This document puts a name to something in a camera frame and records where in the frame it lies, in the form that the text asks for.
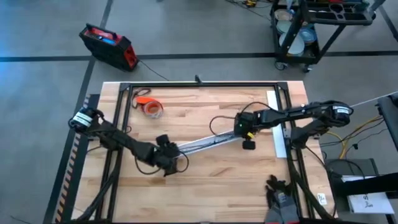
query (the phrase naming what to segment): wooden tabletop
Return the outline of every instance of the wooden tabletop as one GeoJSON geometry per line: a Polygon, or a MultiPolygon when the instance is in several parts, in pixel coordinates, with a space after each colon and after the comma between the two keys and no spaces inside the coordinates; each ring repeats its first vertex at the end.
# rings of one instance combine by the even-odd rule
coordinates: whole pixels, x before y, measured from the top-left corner
{"type": "MultiPolygon", "coordinates": [[[[287,82],[293,106],[308,103],[302,82],[287,82]]],[[[98,109],[108,121],[113,120],[119,83],[104,83],[98,109]]],[[[155,142],[161,134],[168,134],[177,144],[194,141],[212,133],[211,118],[217,115],[235,116],[253,101],[267,103],[271,87],[200,87],[151,88],[151,97],[164,106],[159,119],[150,119],[142,110],[132,109],[130,136],[140,141],[155,142]]],[[[253,105],[250,110],[261,110],[253,105]]],[[[297,121],[304,126],[311,119],[297,121]]],[[[217,119],[213,123],[216,133],[233,128],[232,119],[217,119]]],[[[186,172],[163,177],[163,172],[144,175],[138,172],[134,157],[125,150],[115,205],[114,222],[263,222],[268,211],[264,186],[271,174],[289,180],[286,159],[276,158],[271,130],[263,130],[255,137],[256,150],[242,149],[241,140],[189,155],[186,172]]],[[[98,146],[98,142],[89,148],[98,146]]],[[[307,146],[322,158],[318,141],[309,140],[307,146]]],[[[325,194],[328,212],[334,201],[326,172],[317,158],[303,150],[307,178],[315,196],[325,194]]],[[[100,189],[106,150],[89,152],[76,196],[73,218],[81,215],[100,189]]],[[[183,169],[186,162],[178,162],[183,169]]],[[[155,168],[139,162],[142,170],[155,168]]],[[[303,195],[300,197],[305,211],[303,195]]]]}

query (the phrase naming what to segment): concrete floor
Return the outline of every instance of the concrete floor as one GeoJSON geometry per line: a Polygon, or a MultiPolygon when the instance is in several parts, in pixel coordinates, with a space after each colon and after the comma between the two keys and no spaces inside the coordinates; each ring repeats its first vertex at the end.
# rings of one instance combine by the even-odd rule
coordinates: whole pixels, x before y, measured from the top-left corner
{"type": "MultiPolygon", "coordinates": [[[[258,16],[224,0],[1,1],[1,223],[20,223],[11,216],[42,223],[68,132],[67,120],[75,109],[88,66],[88,61],[81,59],[9,62],[29,61],[29,58],[10,57],[48,60],[45,57],[90,55],[78,33],[86,22],[100,25],[106,5],[111,2],[109,18],[104,21],[106,28],[127,36],[139,55],[273,52],[267,16],[258,16]]],[[[384,8],[398,26],[398,2],[387,0],[384,8]]],[[[254,10],[266,15],[269,8],[254,10]]],[[[321,45],[333,29],[317,26],[321,45]]],[[[387,50],[398,50],[398,43],[380,14],[371,26],[348,27],[330,49],[331,52],[387,50]]],[[[193,80],[194,75],[202,80],[303,80],[310,101],[334,99],[354,105],[397,91],[397,61],[398,54],[324,57],[306,75],[298,67],[276,70],[273,58],[145,60],[145,63],[169,80],[193,80]]],[[[99,93],[104,81],[126,80],[163,78],[141,63],[134,72],[124,73],[96,62],[87,93],[99,93]]],[[[374,104],[372,101],[356,107],[352,124],[334,131],[344,136],[356,124],[373,117],[374,104]]],[[[323,142],[330,140],[331,137],[322,137],[323,142]]],[[[398,153],[387,131],[362,145],[358,151],[350,151],[348,157],[374,158],[382,174],[398,171],[398,153]]],[[[336,158],[340,149],[326,147],[324,151],[328,158],[336,158]]],[[[339,216],[366,223],[386,223],[380,215],[339,212],[339,216]]]]}

